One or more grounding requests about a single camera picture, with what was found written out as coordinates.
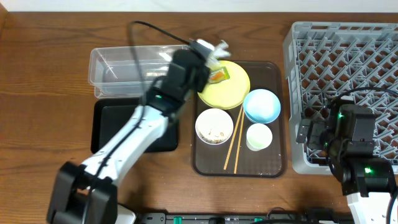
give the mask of white bowl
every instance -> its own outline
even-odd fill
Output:
[[[199,114],[195,122],[195,131],[203,142],[219,145],[231,137],[233,126],[232,118],[227,112],[212,108]]]

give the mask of green led light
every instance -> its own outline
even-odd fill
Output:
[[[365,168],[365,173],[370,174],[372,172],[372,170],[368,167]]]

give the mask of wood grain surface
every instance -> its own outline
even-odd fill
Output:
[[[4,25],[5,21],[6,21],[7,15],[8,15],[7,10],[0,3],[0,37],[1,37],[2,27],[3,27],[3,25]]]
[[[274,62],[283,71],[282,42],[295,21],[397,22],[397,14],[308,13],[10,13],[0,41],[0,223],[45,223],[55,174],[65,161],[90,156],[96,98],[87,82],[90,52],[127,45],[126,24],[153,23],[183,38],[229,43],[231,60]],[[137,26],[137,45],[177,44]],[[289,89],[282,80],[283,117]],[[119,201],[135,211],[264,213],[311,206],[348,212],[332,176],[279,179],[202,177],[191,167],[192,103],[174,152],[145,154],[127,174]],[[288,136],[288,122],[285,122]]]

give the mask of white cup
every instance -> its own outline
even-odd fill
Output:
[[[252,151],[265,149],[272,142],[272,132],[265,124],[253,124],[246,133],[246,145]]]

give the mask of white wall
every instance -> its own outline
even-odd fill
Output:
[[[398,12],[398,0],[0,0],[12,11]]]

